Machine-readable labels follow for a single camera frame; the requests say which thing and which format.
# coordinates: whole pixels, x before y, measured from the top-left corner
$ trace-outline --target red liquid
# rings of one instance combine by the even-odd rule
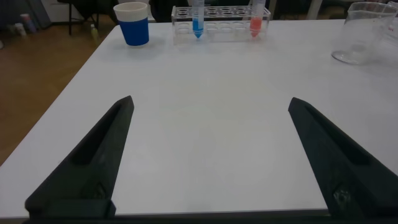
[[[261,30],[262,19],[258,17],[253,17],[250,20],[250,31],[252,37],[257,37]]]

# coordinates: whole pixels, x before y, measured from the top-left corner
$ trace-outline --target glass beaker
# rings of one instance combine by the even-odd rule
[[[331,55],[350,64],[365,63],[397,12],[398,8],[387,4],[353,3]]]

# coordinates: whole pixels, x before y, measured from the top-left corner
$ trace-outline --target test tube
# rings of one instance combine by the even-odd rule
[[[257,37],[261,30],[262,17],[266,0],[253,0],[252,18],[250,20],[250,31],[252,37]]]
[[[194,0],[192,9],[192,30],[193,34],[195,34],[195,36],[199,38],[203,33],[203,24],[205,21],[205,0]]]

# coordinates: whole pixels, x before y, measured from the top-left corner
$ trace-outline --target blue cup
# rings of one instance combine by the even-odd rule
[[[143,2],[127,2],[113,7],[124,40],[130,46],[141,46],[149,41],[148,5]]]

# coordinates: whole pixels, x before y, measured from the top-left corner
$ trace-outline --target wooden floor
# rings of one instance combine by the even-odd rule
[[[104,39],[114,23],[100,17]],[[96,49],[90,24],[52,26],[22,38],[0,34],[0,166]]]

